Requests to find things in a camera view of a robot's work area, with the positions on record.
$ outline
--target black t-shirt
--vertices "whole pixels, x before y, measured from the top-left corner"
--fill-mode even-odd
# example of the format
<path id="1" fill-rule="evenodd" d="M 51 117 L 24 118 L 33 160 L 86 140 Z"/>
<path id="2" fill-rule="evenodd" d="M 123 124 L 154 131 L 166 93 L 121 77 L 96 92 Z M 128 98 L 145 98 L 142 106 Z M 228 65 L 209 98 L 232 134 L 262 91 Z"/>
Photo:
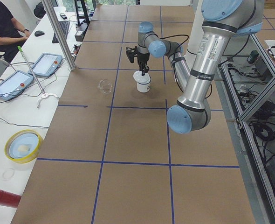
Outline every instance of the black t-shirt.
<path id="1" fill-rule="evenodd" d="M 9 9 L 0 2 L 0 37 L 22 37 L 14 28 L 11 19 L 13 18 Z"/>

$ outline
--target black mouse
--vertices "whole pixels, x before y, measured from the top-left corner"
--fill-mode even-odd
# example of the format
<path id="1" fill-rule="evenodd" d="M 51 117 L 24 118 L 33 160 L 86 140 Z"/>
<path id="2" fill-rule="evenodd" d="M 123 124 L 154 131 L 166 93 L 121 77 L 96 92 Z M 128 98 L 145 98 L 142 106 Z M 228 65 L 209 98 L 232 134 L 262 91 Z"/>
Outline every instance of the black mouse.
<path id="1" fill-rule="evenodd" d="M 35 33 L 34 33 L 35 36 L 41 36 L 41 35 L 44 35 L 44 32 L 41 31 L 41 30 L 37 30 Z"/>

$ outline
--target white wall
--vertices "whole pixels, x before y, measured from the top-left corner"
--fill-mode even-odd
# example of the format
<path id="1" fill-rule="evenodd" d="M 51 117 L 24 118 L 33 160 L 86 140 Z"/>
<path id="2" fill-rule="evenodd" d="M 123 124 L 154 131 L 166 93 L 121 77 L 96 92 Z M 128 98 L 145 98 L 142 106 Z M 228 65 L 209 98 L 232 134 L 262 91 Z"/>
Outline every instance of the white wall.
<path id="1" fill-rule="evenodd" d="M 24 0 L 0 0 L 25 28 L 33 31 L 36 19 Z"/>
<path id="2" fill-rule="evenodd" d="M 190 0 L 141 0 L 141 5 L 147 6 L 188 6 Z"/>

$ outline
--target white desk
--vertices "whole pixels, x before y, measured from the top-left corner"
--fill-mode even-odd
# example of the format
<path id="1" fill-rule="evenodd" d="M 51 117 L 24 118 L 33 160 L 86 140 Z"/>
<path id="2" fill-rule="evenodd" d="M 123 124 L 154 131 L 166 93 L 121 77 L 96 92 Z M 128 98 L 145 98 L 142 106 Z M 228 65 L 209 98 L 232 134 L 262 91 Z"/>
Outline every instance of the white desk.
<path id="1" fill-rule="evenodd" d="M 74 13 L 66 13 L 69 20 L 75 21 L 76 17 L 74 17 Z M 34 32 L 36 30 L 42 30 L 45 32 L 45 35 L 35 37 Z M 74 34 L 76 33 L 76 25 L 74 22 L 70 24 L 69 33 L 67 37 L 67 43 L 69 49 L 72 50 L 74 44 L 80 44 L 80 42 L 76 42 Z M 54 53 L 63 55 L 60 45 L 58 43 L 53 44 L 54 32 L 52 30 L 51 24 L 48 20 L 48 17 L 45 16 L 41 22 L 38 24 L 35 30 L 33 30 L 31 36 L 23 45 L 22 49 L 28 59 L 29 62 L 35 62 L 38 57 L 46 52 L 46 53 Z M 16 55 L 12 63 L 24 62 L 23 57 L 20 53 Z M 17 64 L 14 65 L 16 70 L 22 70 L 27 72 L 28 67 L 26 64 Z M 5 79 L 9 75 L 14 72 L 13 68 L 8 67 L 4 74 L 1 76 L 2 79 Z M 57 96 L 61 96 L 67 79 L 69 77 L 70 71 L 68 70 L 67 62 L 64 62 L 61 68 L 56 72 L 57 80 L 49 85 L 45 91 L 48 93 L 55 93 Z M 55 76 L 51 76 L 49 79 L 39 78 L 41 81 L 41 85 L 44 87 L 50 82 L 55 80 Z M 25 94 L 28 95 L 38 95 L 40 93 L 40 89 L 38 85 L 34 85 L 24 91 Z M 0 104 L 0 117 L 7 120 L 10 123 L 16 124 L 27 124 L 33 126 L 49 126 L 52 120 L 52 117 L 55 113 L 55 110 L 58 105 L 58 100 L 54 97 L 50 97 L 48 99 L 44 99 L 41 101 L 40 109 L 37 109 L 37 100 L 38 97 L 29 97 L 26 95 L 20 95 L 19 97 L 13 99 L 12 101 L 1 103 Z M 9 160 L 4 154 L 4 146 L 8 139 L 15 134 L 16 132 L 24 129 L 33 129 L 37 131 L 43 138 L 46 136 L 47 129 L 43 128 L 31 128 L 26 126 L 14 126 L 8 125 L 4 121 L 0 120 L 0 189 L 5 191 L 9 191 L 15 194 L 22 195 L 25 186 L 27 184 L 28 178 L 31 174 L 34 161 L 31 161 L 26 164 L 17 164 L 11 160 Z M 4 171 L 7 169 L 14 169 L 14 176 L 5 181 L 2 178 Z M 8 224 L 11 222 L 16 209 L 0 206 L 0 224 Z"/>

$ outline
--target robotic arm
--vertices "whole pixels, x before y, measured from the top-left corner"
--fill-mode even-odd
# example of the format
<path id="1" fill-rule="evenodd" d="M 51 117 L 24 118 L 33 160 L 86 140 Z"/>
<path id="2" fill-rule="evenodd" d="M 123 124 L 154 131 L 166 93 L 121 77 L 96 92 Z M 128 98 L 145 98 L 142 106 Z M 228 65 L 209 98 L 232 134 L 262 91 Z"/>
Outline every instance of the robotic arm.
<path id="1" fill-rule="evenodd" d="M 169 127 L 177 133 L 188 133 L 208 125 L 211 111 L 205 96 L 220 58 L 232 36 L 250 35 L 261 29 L 264 0 L 203 0 L 201 9 L 204 35 L 191 70 L 179 44 L 159 39 L 149 22 L 139 26 L 138 47 L 127 49 L 132 63 L 137 55 L 142 75 L 149 70 L 149 53 L 157 58 L 169 58 L 179 86 L 184 90 L 177 105 L 167 113 Z"/>

